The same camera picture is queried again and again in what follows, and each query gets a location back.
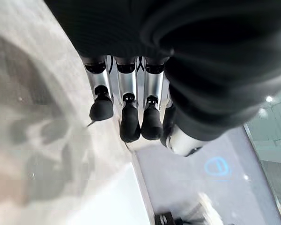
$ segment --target grey floor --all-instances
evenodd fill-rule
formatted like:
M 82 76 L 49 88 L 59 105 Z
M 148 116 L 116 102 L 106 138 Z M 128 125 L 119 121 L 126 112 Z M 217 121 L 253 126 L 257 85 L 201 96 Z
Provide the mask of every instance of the grey floor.
M 281 225 L 274 196 L 243 128 L 184 158 L 163 146 L 137 152 L 155 212 L 186 217 L 206 193 L 225 225 Z

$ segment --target black object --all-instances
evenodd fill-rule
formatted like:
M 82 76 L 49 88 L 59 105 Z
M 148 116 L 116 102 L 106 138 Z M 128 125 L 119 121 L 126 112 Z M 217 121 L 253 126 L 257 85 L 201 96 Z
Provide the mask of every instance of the black object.
M 170 212 L 157 214 L 154 216 L 155 225 L 183 225 L 176 224 Z
M 120 124 L 120 137 L 124 142 L 134 142 L 141 135 L 141 128 L 137 108 L 134 106 L 133 94 L 124 95 L 125 106 L 122 110 L 122 121 Z
M 147 98 L 148 107 L 144 111 L 144 120 L 141 125 L 141 135 L 147 140 L 158 140 L 163 133 L 159 110 L 155 108 L 156 102 L 157 99 L 154 96 Z
M 165 108 L 165 113 L 163 117 L 163 134 L 160 137 L 160 142 L 163 146 L 166 146 L 167 137 L 170 135 L 171 129 L 174 126 L 174 119 L 175 119 L 175 107 L 172 104 L 171 107 Z
M 108 70 L 108 73 L 109 73 L 109 74 L 111 73 L 112 67 L 113 67 L 113 56 L 111 55 L 110 57 L 111 57 L 111 67 L 110 67 L 109 70 Z
M 243 124 L 281 90 L 281 0 L 46 3 L 81 56 L 171 56 L 175 123 L 195 139 Z
M 89 116 L 93 121 L 111 118 L 113 116 L 112 101 L 105 95 L 99 95 L 90 109 Z

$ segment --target black cable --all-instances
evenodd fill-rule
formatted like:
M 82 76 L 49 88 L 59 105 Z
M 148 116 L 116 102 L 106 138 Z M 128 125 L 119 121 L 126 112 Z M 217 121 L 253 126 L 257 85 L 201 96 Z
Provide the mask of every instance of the black cable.
M 87 126 L 86 126 L 86 128 L 88 128 L 89 126 L 91 126 L 92 124 L 94 124 L 95 123 L 95 121 L 91 121 L 91 123 L 89 123 Z
M 142 65 L 141 59 L 142 59 L 142 57 L 139 56 L 139 66 L 137 67 L 137 71 L 139 71 L 139 69 L 140 69 L 140 67 L 141 67 L 142 71 L 145 72 L 145 69 L 144 69 L 144 66 Z
M 109 74 L 111 73 L 112 67 L 113 67 L 113 57 L 111 55 L 110 55 L 110 57 L 111 57 L 111 67 L 109 68 L 109 71 L 108 71 Z

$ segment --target black fingertip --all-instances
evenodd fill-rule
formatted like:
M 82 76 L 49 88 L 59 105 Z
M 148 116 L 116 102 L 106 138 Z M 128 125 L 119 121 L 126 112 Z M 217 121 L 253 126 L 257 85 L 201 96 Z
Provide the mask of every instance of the black fingertip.
M 113 117 L 112 101 L 106 96 L 98 96 L 89 113 L 93 121 L 102 121 Z
M 138 111 L 127 103 L 122 110 L 122 121 L 120 124 L 120 137 L 126 143 L 134 142 L 140 138 L 141 128 L 138 119 Z
M 163 126 L 159 119 L 159 111 L 152 105 L 144 111 L 141 125 L 141 135 L 147 140 L 158 140 L 163 133 Z

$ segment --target glass wall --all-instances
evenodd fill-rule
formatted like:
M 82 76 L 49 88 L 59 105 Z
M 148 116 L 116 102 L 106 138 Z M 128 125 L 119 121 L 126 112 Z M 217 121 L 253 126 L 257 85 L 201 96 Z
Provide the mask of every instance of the glass wall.
M 268 96 L 258 115 L 246 124 L 246 128 L 281 204 L 281 93 Z

